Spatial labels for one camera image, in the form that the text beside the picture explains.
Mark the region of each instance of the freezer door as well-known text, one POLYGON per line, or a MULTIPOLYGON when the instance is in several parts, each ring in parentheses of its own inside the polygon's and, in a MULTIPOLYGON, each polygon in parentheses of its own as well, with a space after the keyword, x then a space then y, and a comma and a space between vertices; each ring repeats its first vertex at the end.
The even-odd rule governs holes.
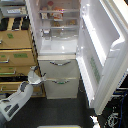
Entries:
MULTIPOLYGON (((76 59, 96 114, 102 113, 127 69, 128 20, 115 1, 121 5, 118 0, 81 0, 76 59)), ((128 7, 124 1, 122 5, 126 13, 128 7)))

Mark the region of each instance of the freezer drawer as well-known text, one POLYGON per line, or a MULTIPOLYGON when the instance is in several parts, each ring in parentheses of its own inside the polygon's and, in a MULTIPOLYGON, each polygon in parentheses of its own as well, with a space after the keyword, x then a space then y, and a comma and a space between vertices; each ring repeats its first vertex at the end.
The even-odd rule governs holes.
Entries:
POLYGON ((76 60, 39 60, 41 74, 47 78, 80 77, 76 60))
POLYGON ((0 50, 0 66, 35 65, 31 49, 0 50))
POLYGON ((0 31, 0 49, 31 48, 27 30, 0 31))
POLYGON ((79 79, 53 79, 44 83, 47 99, 77 98, 79 79))
POLYGON ((27 76, 31 66, 24 67, 0 67, 0 77, 27 76))

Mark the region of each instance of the cabinet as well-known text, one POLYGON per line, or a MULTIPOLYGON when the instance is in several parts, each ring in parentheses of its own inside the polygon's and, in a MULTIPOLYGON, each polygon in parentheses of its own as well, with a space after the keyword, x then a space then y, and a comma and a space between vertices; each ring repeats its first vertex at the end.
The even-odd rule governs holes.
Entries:
POLYGON ((38 56, 47 99, 77 98, 80 72, 75 55, 38 56))
MULTIPOLYGON (((6 31, 0 31, 0 93, 14 93, 22 81, 27 80, 31 66, 37 66, 37 53, 31 37, 30 27, 12 31, 14 18, 9 18, 6 31)), ((42 87, 34 87, 33 96, 42 96, 42 87)))

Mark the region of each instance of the white appliance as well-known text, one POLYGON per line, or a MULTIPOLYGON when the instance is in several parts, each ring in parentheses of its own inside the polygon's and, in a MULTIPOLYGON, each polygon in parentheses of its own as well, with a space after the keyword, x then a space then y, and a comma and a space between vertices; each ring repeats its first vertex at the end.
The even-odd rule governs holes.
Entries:
POLYGON ((128 67, 128 7, 124 0, 52 0, 63 9, 42 10, 48 1, 26 0, 38 55, 76 55, 89 106, 101 114, 128 67), (52 26, 55 18, 41 13, 61 13, 63 21, 52 26), (63 23, 70 19, 77 23, 63 23))

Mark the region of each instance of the shelf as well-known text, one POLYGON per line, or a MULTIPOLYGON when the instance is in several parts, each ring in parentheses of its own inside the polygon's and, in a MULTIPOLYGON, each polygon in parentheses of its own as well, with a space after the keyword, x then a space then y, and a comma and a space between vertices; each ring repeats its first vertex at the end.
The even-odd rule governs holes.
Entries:
MULTIPOLYGON (((78 19, 77 17, 63 17, 62 21, 64 21, 64 20, 77 20, 77 19, 78 19)), ((44 20, 55 21, 54 17, 48 17, 48 19, 42 19, 42 21, 44 21, 44 20)))
POLYGON ((75 30, 79 29, 79 25, 77 25, 77 20, 74 20, 74 24, 70 24, 70 20, 66 21, 43 21, 41 29, 54 29, 54 30, 75 30))
POLYGON ((62 11, 56 11, 56 10, 47 10, 42 11, 40 10, 39 13, 71 13, 71 12, 80 12, 79 9, 63 9, 62 11))
POLYGON ((59 30, 59 29, 66 29, 66 30, 70 30, 70 29, 79 29, 78 25, 73 25, 73 26, 61 26, 61 27, 41 27, 42 29, 54 29, 54 30, 59 30))

